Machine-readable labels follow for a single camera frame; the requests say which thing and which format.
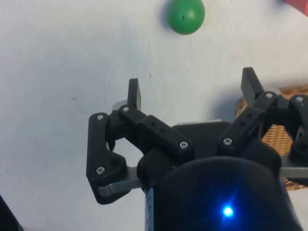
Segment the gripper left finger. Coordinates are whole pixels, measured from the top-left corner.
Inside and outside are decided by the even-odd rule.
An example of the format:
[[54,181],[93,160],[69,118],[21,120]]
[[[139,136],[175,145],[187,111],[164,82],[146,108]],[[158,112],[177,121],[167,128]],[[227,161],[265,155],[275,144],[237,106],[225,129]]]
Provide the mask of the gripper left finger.
[[[117,140],[126,139],[143,156],[129,167],[114,151]],[[115,202],[131,190],[149,191],[174,167],[193,158],[192,141],[152,115],[141,111],[139,82],[128,83],[128,97],[111,114],[89,117],[86,176],[96,201]]]

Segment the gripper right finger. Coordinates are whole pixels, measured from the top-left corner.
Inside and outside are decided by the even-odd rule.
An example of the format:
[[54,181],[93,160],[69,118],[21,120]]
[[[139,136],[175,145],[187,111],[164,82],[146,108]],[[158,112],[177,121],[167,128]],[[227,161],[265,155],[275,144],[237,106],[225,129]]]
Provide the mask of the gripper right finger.
[[262,139],[271,126],[283,126],[292,138],[289,154],[281,160],[280,173],[293,182],[308,184],[308,97],[290,99],[264,91],[255,71],[245,67],[241,89],[246,108],[229,125],[218,141],[220,155],[239,156],[251,140]]

